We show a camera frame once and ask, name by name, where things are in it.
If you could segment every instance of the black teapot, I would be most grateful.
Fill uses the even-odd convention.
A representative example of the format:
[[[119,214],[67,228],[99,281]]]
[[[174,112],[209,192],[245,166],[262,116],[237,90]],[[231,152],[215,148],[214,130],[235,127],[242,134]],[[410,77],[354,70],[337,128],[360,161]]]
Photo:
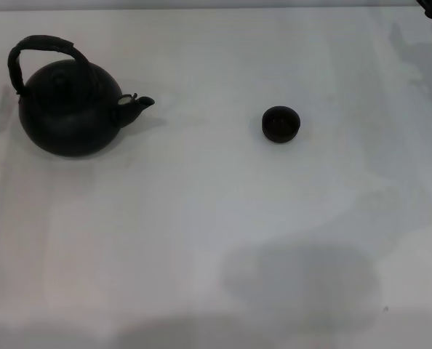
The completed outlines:
[[[19,64],[24,49],[62,52],[73,60],[44,66],[24,85]],[[73,43],[54,36],[23,39],[9,53],[7,65],[12,86],[20,95],[19,117],[25,132],[53,154],[94,153],[154,104],[149,97],[123,95],[111,75],[90,63]]]

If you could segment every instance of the white surface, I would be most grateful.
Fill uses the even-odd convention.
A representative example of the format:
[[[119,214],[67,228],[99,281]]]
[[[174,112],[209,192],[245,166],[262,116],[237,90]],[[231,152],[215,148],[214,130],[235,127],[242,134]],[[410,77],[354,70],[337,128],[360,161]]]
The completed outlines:
[[[417,5],[415,0],[0,0],[2,9],[181,9]]]
[[[35,33],[156,105],[90,159],[40,151],[6,67]],[[24,52],[24,76],[60,58]],[[261,134],[273,105],[302,118],[289,144]],[[418,8],[0,13],[13,348],[432,349],[432,22]]]

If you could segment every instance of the cast iron teapot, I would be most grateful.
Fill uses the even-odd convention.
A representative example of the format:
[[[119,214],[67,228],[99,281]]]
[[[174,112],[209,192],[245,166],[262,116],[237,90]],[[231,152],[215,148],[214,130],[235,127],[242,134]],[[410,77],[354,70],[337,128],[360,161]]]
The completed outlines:
[[[44,66],[24,85],[19,64],[24,49],[62,52],[73,60]],[[23,39],[9,53],[7,65],[12,86],[20,95],[19,117],[25,132],[53,154],[94,153],[154,104],[149,97],[123,95],[111,75],[90,63],[73,43],[54,36]]]

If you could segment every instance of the handle wrapping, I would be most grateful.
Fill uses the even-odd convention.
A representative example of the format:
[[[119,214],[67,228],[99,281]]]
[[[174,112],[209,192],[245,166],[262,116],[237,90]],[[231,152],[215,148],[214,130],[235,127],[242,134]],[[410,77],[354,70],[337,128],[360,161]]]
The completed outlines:
[[[20,53],[25,49],[31,49],[36,51],[54,51],[70,55],[77,64],[79,64],[80,70],[85,74],[87,81],[91,84],[92,93],[96,94],[98,89],[98,80],[95,72],[88,59],[77,50],[72,42],[63,40],[56,36],[48,35],[32,35],[23,39],[17,44],[7,59],[7,66],[9,68],[9,77],[11,78],[12,86],[17,91],[18,95],[26,95],[27,88],[24,85],[22,70],[20,69],[19,56]]]

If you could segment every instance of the teapot spout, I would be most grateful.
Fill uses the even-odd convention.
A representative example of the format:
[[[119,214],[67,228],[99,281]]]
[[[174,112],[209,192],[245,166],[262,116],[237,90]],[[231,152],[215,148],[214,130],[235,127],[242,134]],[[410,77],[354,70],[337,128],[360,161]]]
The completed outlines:
[[[115,110],[115,116],[120,127],[125,127],[128,124],[131,124],[146,108],[155,104],[155,101],[150,97],[136,98],[136,93],[133,96],[124,95],[119,98]]]

